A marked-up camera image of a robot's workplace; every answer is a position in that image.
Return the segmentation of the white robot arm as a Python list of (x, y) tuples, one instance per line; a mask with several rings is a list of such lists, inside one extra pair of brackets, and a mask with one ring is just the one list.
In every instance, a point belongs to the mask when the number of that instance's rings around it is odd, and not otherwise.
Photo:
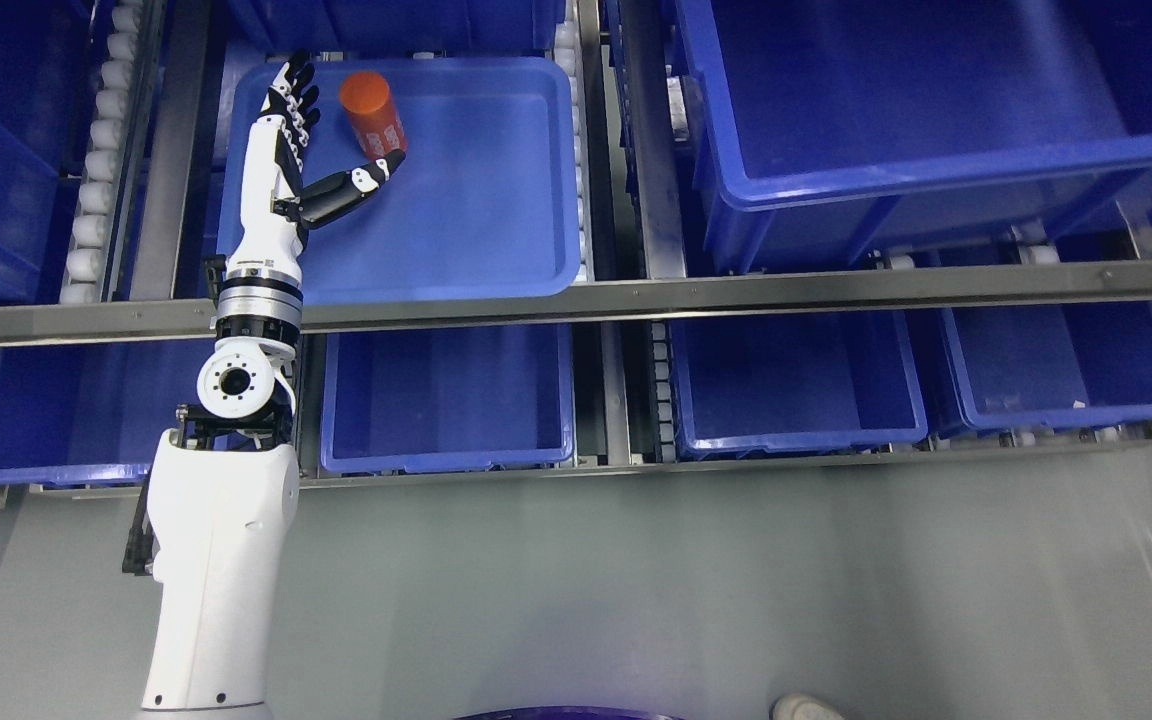
[(214, 348), (195, 404), (161, 433), (123, 570), (162, 588), (138, 719), (270, 719), (270, 632), (285, 537), (298, 507), (291, 432), (308, 234), (372, 199), (401, 149), (306, 183), (319, 123), (314, 65), (298, 50), (248, 129), (238, 247), (205, 263)]

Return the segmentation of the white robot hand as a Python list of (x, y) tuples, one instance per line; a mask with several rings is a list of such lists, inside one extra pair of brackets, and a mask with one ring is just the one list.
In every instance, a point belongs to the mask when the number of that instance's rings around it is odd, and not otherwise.
[(227, 260), (229, 273), (300, 273), (300, 227), (325, 227), (351, 214), (407, 158), (403, 149), (392, 150), (362, 167), (317, 179), (293, 195), (279, 161), (287, 160), (291, 150), (287, 132), (294, 149), (306, 149), (311, 124), (317, 122), (317, 96), (311, 54), (293, 53), (266, 90), (265, 118), (248, 131), (238, 192), (242, 236)]

